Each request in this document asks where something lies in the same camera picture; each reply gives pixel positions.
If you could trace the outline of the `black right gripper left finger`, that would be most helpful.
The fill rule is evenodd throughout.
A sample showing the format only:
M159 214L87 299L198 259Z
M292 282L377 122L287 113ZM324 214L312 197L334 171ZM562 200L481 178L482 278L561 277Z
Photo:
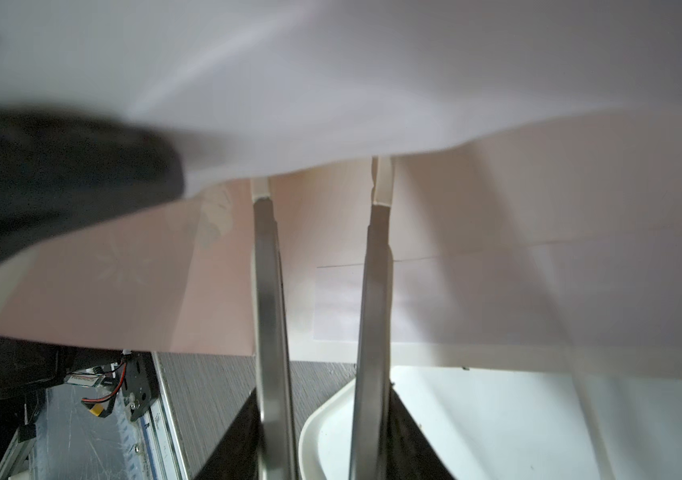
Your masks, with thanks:
M256 479L259 442L260 412L253 389L195 480Z

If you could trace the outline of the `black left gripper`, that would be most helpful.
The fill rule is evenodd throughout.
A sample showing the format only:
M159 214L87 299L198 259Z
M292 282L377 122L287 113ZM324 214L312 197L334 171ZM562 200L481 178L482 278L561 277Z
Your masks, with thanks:
M0 264L184 190L179 153L153 131L71 112L0 109Z

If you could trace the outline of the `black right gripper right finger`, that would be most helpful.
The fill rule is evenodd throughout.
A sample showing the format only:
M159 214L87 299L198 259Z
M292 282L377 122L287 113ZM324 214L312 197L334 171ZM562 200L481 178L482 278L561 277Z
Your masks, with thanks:
M393 388L386 427L386 478L454 479Z

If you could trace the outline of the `steel tongs white tips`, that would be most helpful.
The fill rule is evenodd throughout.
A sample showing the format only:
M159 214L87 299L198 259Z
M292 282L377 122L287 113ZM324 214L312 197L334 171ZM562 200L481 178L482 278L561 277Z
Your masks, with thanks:
M251 183L257 448L263 479L299 477L292 358L356 365L349 475L387 467L395 164L376 156Z

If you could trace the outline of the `white red paper bag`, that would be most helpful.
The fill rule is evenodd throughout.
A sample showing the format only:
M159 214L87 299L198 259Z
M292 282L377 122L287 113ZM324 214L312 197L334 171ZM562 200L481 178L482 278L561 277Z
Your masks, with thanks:
M2 336L252 355L252 181L389 156L394 366L682 380L682 1L0 1L0 109L185 179L1 264Z

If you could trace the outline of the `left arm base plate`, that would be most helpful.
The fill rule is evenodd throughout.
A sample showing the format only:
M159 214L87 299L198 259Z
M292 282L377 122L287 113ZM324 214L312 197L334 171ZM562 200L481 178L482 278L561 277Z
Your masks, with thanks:
M80 400L98 418L110 416L121 403L128 419L137 422L160 397L156 368L148 352L126 353L116 366L98 366L90 371L73 372L66 375L64 380L69 385L106 389L105 393L99 393L96 397Z

